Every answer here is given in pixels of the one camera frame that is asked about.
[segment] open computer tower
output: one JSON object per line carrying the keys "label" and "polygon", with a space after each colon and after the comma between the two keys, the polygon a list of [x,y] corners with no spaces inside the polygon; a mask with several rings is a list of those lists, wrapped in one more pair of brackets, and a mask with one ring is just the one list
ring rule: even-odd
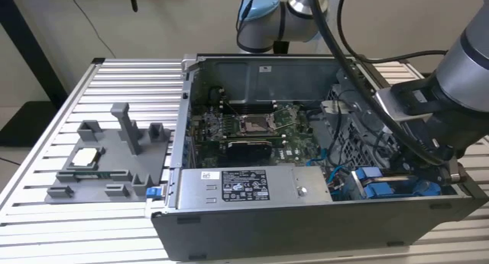
{"label": "open computer tower", "polygon": [[[163,207],[172,260],[407,246],[488,201],[389,169],[392,135],[331,56],[206,54],[186,78]],[[352,60],[372,91],[388,86]]]}

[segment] motherboard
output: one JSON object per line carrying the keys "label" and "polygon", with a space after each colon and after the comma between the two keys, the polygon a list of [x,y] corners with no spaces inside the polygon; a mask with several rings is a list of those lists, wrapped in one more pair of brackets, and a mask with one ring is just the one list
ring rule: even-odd
{"label": "motherboard", "polygon": [[227,103],[200,110],[191,130],[199,168],[306,166],[322,155],[302,104],[244,107]]}

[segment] aluminum extrusion table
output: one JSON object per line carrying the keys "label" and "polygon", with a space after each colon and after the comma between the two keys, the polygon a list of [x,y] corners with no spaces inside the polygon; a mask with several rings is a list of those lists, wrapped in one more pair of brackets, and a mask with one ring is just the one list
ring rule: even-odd
{"label": "aluminum extrusion table", "polygon": [[[391,84],[421,77],[409,64],[376,67]],[[80,122],[98,120],[102,128],[118,128],[112,103],[130,102],[130,116],[142,128],[158,121],[175,129],[182,84],[180,60],[119,59],[91,65],[0,194],[0,263],[174,263],[144,217],[146,203],[48,205],[44,197],[78,141]],[[460,161],[489,192],[489,142],[483,139],[471,146]],[[409,247],[214,263],[489,263],[488,240],[485,205],[465,220],[440,225]]]}

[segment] circuit board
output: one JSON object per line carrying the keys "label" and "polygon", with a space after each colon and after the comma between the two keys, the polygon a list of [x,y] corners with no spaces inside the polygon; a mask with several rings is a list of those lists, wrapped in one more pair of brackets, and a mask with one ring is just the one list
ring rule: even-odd
{"label": "circuit board", "polygon": [[[306,111],[300,105],[280,104],[270,114],[223,114],[208,109],[194,116],[192,133],[196,141],[198,167],[274,166],[307,162],[320,156]],[[272,149],[267,158],[230,161],[231,146],[248,143]]]}

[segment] power supply label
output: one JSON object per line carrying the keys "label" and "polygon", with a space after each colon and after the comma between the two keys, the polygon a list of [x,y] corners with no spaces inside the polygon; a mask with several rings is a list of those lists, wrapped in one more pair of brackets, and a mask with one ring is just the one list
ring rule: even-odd
{"label": "power supply label", "polygon": [[270,200],[266,170],[223,171],[226,202]]}

